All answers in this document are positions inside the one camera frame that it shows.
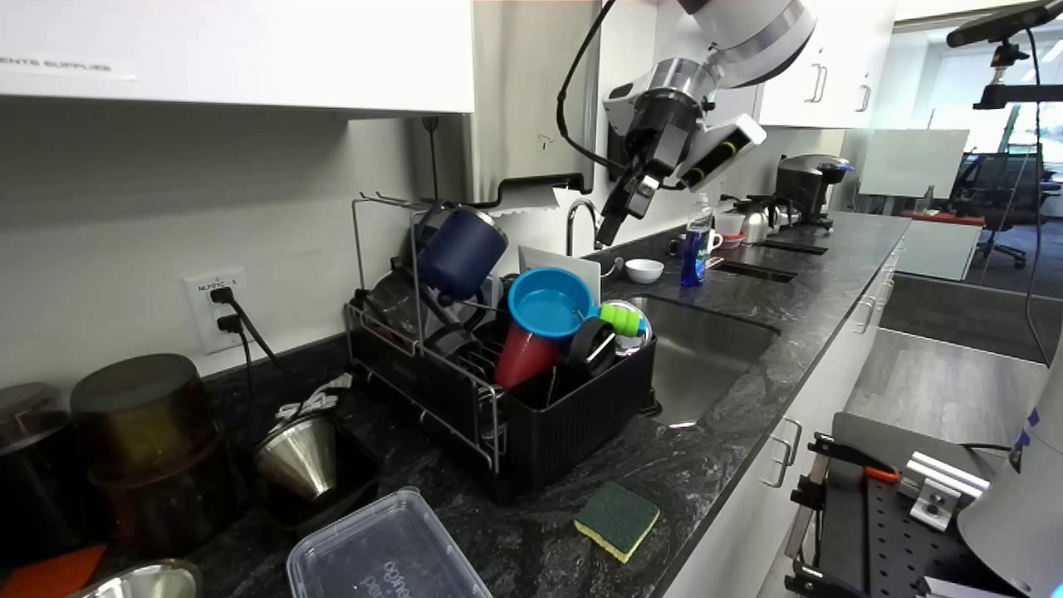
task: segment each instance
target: bottle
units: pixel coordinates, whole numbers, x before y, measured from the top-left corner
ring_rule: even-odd
[[[681,242],[681,287],[694,290],[705,287],[705,267],[707,267],[707,225],[705,224],[687,224],[685,242]]]

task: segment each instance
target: coffee maker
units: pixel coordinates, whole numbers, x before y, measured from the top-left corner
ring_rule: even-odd
[[[849,160],[827,153],[780,157],[774,180],[774,208],[787,210],[787,224],[830,229],[827,194],[849,173]]]

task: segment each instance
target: electrical outlet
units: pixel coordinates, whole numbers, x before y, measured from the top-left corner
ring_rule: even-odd
[[[189,294],[195,327],[199,327],[199,343],[206,352],[227,352],[238,346],[238,336],[218,329],[218,319],[233,317],[233,307],[209,299],[209,294],[222,287],[228,287],[238,295],[241,268],[228,267],[216,274],[187,277],[187,294]]]

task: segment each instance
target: cable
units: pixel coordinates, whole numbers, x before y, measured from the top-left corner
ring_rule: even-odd
[[[967,453],[1015,453],[1013,445],[991,445],[991,442],[962,442]]]
[[[252,398],[252,397],[254,397],[254,378],[252,378],[252,346],[247,343],[241,319],[233,313],[233,317],[216,319],[216,327],[218,327],[222,332],[228,332],[228,336],[238,336],[238,346],[241,346],[247,397]]]
[[[269,343],[263,339],[263,332],[254,329],[254,324],[241,313],[234,294],[228,287],[211,290],[209,294],[211,302],[233,307],[233,313],[238,317],[241,329],[252,332],[252,339],[258,343],[258,350],[269,356],[271,370],[290,373],[284,367],[280,367],[280,358],[271,356]]]
[[[597,157],[597,153],[583,149],[578,141],[571,141],[571,137],[569,137],[569,125],[563,125],[563,99],[569,99],[571,76],[574,76],[578,64],[583,60],[591,39],[597,37],[600,20],[612,13],[612,7],[614,7],[614,0],[603,0],[603,7],[597,9],[591,30],[583,34],[583,39],[581,39],[581,46],[578,46],[578,55],[574,55],[574,60],[571,60],[571,67],[569,67],[569,72],[563,72],[563,85],[561,85],[561,89],[558,89],[554,121],[558,121],[561,141],[563,141],[571,149],[578,149],[581,157],[587,157],[591,164],[597,164],[597,165],[603,165],[603,169],[621,169],[621,165],[612,164],[609,157]]]
[[[254,373],[252,373],[252,343],[247,343],[247,332],[238,327],[238,346],[241,346],[241,381],[247,381],[247,398],[254,398]]]
[[[1037,89],[1043,89],[1043,85],[1038,85],[1038,49],[1037,49],[1037,37],[1034,37],[1034,30],[1026,26],[1026,39],[1029,39],[1029,57],[1034,57],[1034,87]],[[1037,147],[1037,169],[1043,173],[1043,147],[1038,147],[1038,94],[1037,94],[1037,102],[1034,102],[1034,147]],[[1038,268],[1038,214],[1037,214],[1037,225],[1034,225],[1034,267],[1029,267],[1029,277],[1026,277],[1026,295],[1022,295],[1022,324],[1026,324],[1026,332],[1029,332],[1029,339],[1034,339],[1034,346],[1037,346],[1037,356],[1038,356],[1038,362],[1043,367],[1051,367],[1051,356],[1046,356],[1046,350],[1043,350],[1043,343],[1038,343],[1038,336],[1037,336],[1037,327],[1034,327],[1034,317],[1029,317],[1029,299],[1034,299],[1034,283],[1037,283],[1037,268]]]
[[[432,157],[432,199],[436,203],[440,203],[440,195],[438,195],[438,149],[436,149],[436,144],[438,144],[438,117],[427,117],[425,121],[425,131],[427,131],[427,157]]]

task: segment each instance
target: faucet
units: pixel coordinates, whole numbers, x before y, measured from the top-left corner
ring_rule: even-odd
[[[587,210],[591,214],[591,225],[595,225],[595,232],[597,232],[597,214],[595,214],[595,203],[591,199],[574,199],[571,208],[569,208],[569,225],[563,225],[563,255],[571,255],[571,224],[574,224],[574,214],[578,210]]]

